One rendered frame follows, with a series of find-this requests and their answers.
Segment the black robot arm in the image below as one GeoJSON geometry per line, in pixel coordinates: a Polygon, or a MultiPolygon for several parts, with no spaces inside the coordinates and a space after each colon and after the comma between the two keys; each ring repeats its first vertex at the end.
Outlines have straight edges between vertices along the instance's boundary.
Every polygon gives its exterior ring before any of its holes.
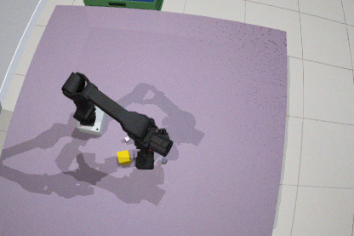
{"type": "Polygon", "coordinates": [[[151,151],[159,153],[163,157],[166,157],[173,146],[173,141],[169,139],[166,129],[158,129],[146,115],[128,112],[122,108],[98,90],[97,86],[90,83],[85,74],[73,72],[62,86],[62,94],[74,101],[77,110],[73,117],[81,125],[93,126],[96,119],[95,106],[97,106],[118,121],[123,131],[137,144],[143,147],[148,146],[151,151]]]}

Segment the yellow cube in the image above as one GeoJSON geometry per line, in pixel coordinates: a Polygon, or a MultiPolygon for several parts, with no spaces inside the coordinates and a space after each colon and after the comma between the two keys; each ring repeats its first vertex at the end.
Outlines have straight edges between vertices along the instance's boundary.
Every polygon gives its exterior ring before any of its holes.
{"type": "Polygon", "coordinates": [[[120,165],[132,164],[132,161],[130,160],[130,156],[129,156],[128,150],[118,152],[117,156],[118,156],[118,161],[119,161],[120,165]]]}

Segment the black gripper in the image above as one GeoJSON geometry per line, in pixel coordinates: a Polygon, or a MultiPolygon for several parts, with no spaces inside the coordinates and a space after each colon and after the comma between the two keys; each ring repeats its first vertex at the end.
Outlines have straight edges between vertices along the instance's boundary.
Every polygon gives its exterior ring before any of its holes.
{"type": "Polygon", "coordinates": [[[143,147],[134,141],[134,145],[140,151],[137,153],[135,168],[138,170],[152,170],[154,168],[154,152],[150,148],[143,147]]]}

